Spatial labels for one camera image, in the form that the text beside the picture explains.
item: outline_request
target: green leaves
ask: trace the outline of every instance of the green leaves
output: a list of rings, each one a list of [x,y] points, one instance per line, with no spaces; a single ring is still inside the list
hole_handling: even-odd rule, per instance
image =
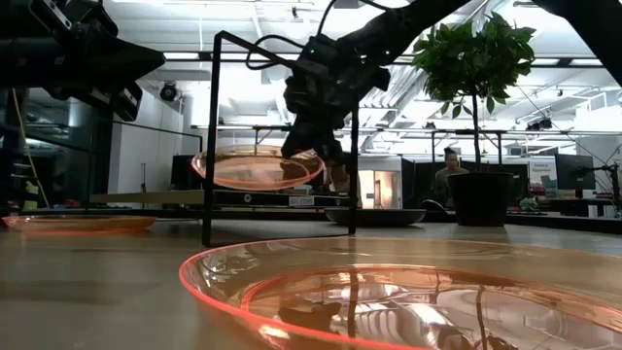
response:
[[[512,30],[512,35],[514,35],[516,39],[521,42],[530,42],[535,33],[536,30],[530,27],[516,28]]]
[[[432,28],[428,40],[415,43],[413,64],[428,74],[426,93],[447,101],[440,108],[443,115],[450,109],[454,119],[462,111],[477,115],[477,106],[467,107],[463,101],[464,96],[473,95],[485,97],[486,110],[493,113],[510,97],[507,87],[516,86],[521,75],[530,74],[535,54],[529,42],[535,33],[533,28],[511,26],[496,13],[478,33],[473,33],[471,22],[440,24]]]
[[[415,43],[415,45],[412,48],[412,51],[414,53],[418,53],[420,51],[430,49],[431,47],[432,47],[432,44],[430,43],[430,41],[422,39],[422,40],[418,40]]]
[[[497,103],[505,104],[505,98],[498,98],[495,96],[493,96],[493,98],[495,99],[495,101],[497,101]]]
[[[443,104],[442,107],[440,107],[440,114],[444,115],[445,113],[447,113],[447,110],[449,109],[449,104],[451,103],[451,101],[447,101],[445,102],[445,104]]]
[[[488,56],[484,53],[478,53],[473,58],[473,63],[479,68],[486,68],[486,65],[488,64]]]
[[[495,100],[493,97],[488,97],[488,99],[486,99],[486,109],[489,114],[493,114],[493,111],[495,110]]]
[[[457,104],[454,106],[454,110],[451,112],[451,119],[457,118],[462,112],[463,105]]]

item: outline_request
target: person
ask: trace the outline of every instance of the person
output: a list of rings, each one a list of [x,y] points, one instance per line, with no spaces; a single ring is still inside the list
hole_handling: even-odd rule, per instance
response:
[[[468,170],[458,166],[458,154],[451,148],[445,150],[445,167],[436,172],[434,176],[434,196],[436,201],[450,208],[453,206],[451,200],[451,193],[449,193],[449,186],[447,184],[447,177],[456,174],[468,173]]]

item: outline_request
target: computer monitor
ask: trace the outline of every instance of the computer monitor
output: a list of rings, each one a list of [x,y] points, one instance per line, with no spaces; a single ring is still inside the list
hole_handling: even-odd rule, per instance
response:
[[[558,190],[595,190],[594,168],[591,156],[555,155]]]
[[[173,156],[171,186],[175,190],[200,190],[201,177],[192,169],[194,156]]]

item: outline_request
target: potted plant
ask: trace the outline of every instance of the potted plant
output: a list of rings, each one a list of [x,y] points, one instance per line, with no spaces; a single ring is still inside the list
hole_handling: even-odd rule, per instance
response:
[[[531,72],[535,55],[529,42],[536,30],[512,27],[496,13],[487,19],[475,34],[471,22],[451,28],[441,24],[428,40],[415,44],[413,64],[428,74],[430,97],[445,102],[442,114],[453,105],[452,118],[465,111],[473,119],[476,169],[448,177],[459,225],[498,227],[505,223],[512,176],[481,172],[477,104],[485,101],[492,114],[509,97],[505,90]]]

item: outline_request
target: ceiling light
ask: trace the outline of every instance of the ceiling light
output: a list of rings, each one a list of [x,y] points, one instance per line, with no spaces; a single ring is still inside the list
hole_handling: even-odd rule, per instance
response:
[[[596,59],[596,58],[578,58],[578,59],[573,59],[570,65],[571,66],[576,66],[576,65],[602,66],[603,63],[599,59]]]
[[[221,59],[223,60],[246,60],[246,56],[248,54],[245,52],[231,52],[231,53],[221,53]],[[283,59],[296,60],[298,59],[298,53],[280,53],[277,54],[279,57]],[[252,61],[267,61],[268,58],[264,57],[258,53],[251,54]]]
[[[558,58],[536,58],[532,65],[555,66],[560,62]]]
[[[370,153],[362,153],[361,157],[378,157],[378,158],[386,158],[386,157],[397,157],[396,154],[370,154]]]
[[[526,8],[536,8],[538,5],[534,4],[533,1],[514,1],[512,4],[514,7],[526,7]]]
[[[191,128],[206,129],[209,125],[193,125]],[[218,130],[253,130],[252,126],[219,125]]]
[[[255,0],[236,0],[236,1],[210,1],[210,0],[113,0],[116,3],[128,4],[150,4],[150,5],[192,5],[192,6],[300,6],[311,5],[310,1],[255,1]]]
[[[165,52],[166,59],[198,59],[196,52]]]

